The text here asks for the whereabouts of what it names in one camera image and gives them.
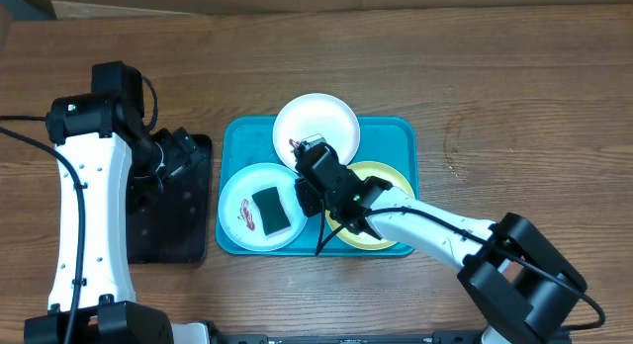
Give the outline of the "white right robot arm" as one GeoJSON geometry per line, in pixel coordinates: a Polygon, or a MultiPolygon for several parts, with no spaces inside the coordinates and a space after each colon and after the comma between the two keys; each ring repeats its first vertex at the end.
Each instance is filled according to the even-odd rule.
{"type": "Polygon", "coordinates": [[[488,323],[484,343],[550,342],[588,288],[525,217],[451,214],[385,179],[360,178],[321,139],[291,145],[303,211],[314,215],[321,202],[340,228],[405,244],[451,268],[488,323]]]}

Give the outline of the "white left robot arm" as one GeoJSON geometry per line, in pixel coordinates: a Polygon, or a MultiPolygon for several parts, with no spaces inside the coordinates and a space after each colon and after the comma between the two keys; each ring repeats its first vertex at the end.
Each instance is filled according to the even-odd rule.
{"type": "Polygon", "coordinates": [[[206,322],[174,323],[136,299],[129,242],[140,230],[205,234],[212,144],[158,129],[151,87],[120,61],[92,68],[87,94],[61,97],[45,118],[61,191],[57,264],[47,312],[28,343],[209,343],[206,322]]]}

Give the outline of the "light blue plate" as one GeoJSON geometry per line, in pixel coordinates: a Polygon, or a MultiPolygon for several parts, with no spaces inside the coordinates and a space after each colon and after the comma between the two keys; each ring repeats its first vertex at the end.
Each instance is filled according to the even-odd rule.
{"type": "Polygon", "coordinates": [[[280,252],[296,240],[308,221],[297,198],[297,179],[291,169],[274,163],[256,163],[232,175],[219,196],[216,233],[219,246],[232,254],[280,252]],[[267,238],[252,195],[271,187],[278,189],[291,227],[267,238]]]}

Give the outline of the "green and pink sponge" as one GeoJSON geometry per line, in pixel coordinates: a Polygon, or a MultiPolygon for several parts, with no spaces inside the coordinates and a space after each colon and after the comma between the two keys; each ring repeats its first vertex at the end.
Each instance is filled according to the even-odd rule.
{"type": "Polygon", "coordinates": [[[276,187],[258,191],[252,199],[259,209],[262,228],[267,238],[277,236],[291,227],[276,187]]]}

